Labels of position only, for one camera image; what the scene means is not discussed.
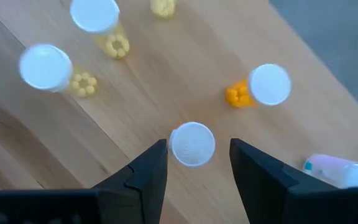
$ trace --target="wood grain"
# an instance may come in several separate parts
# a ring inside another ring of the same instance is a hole
[[[131,42],[121,61],[73,25],[68,1],[0,0],[0,160],[10,161],[0,188],[90,187],[181,123],[199,121],[213,131],[216,154],[197,169],[170,158],[162,223],[247,223],[230,138],[295,167],[314,153],[358,161],[358,104],[267,1],[181,0],[165,22],[147,0],[117,3]],[[17,59],[39,42],[94,72],[98,94],[82,100],[23,84]],[[225,104],[224,88],[263,63],[290,72],[289,99],[272,108]]]

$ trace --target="pink bottle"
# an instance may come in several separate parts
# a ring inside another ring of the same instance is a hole
[[[315,154],[306,160],[303,171],[340,189],[358,187],[358,162]]]

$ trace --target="wooden table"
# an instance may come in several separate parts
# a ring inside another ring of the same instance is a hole
[[[91,187],[186,121],[216,136],[211,162],[172,158],[162,223],[247,223],[229,162],[230,138],[293,166],[314,153],[358,161],[358,104],[261,0],[179,0],[158,21],[148,0],[118,0],[131,54],[113,61],[70,20],[68,0],[0,0],[0,189]],[[31,89],[17,72],[46,42],[100,80],[94,98]],[[293,80],[284,104],[234,110],[224,88],[277,63]]]

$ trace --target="gray floor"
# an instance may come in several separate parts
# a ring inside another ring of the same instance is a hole
[[[358,101],[358,0],[270,0]]]

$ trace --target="plastic container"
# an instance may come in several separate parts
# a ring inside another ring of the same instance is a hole
[[[233,107],[267,105],[284,102],[291,92],[287,71],[275,64],[255,68],[248,80],[240,81],[226,89],[226,101]]]
[[[68,55],[50,44],[34,45],[20,57],[22,79],[30,86],[44,91],[70,91],[80,97],[91,96],[97,80],[89,72],[73,66]]]
[[[174,15],[176,4],[176,0],[150,0],[152,12],[162,19],[169,19]]]
[[[358,162],[315,154],[306,160],[303,171],[340,189],[358,187]]]
[[[74,23],[90,33],[94,41],[112,58],[124,58],[129,52],[127,35],[119,22],[114,0],[72,0],[70,14]]]
[[[181,164],[198,167],[212,158],[215,138],[205,125],[188,122],[172,131],[168,147]]]

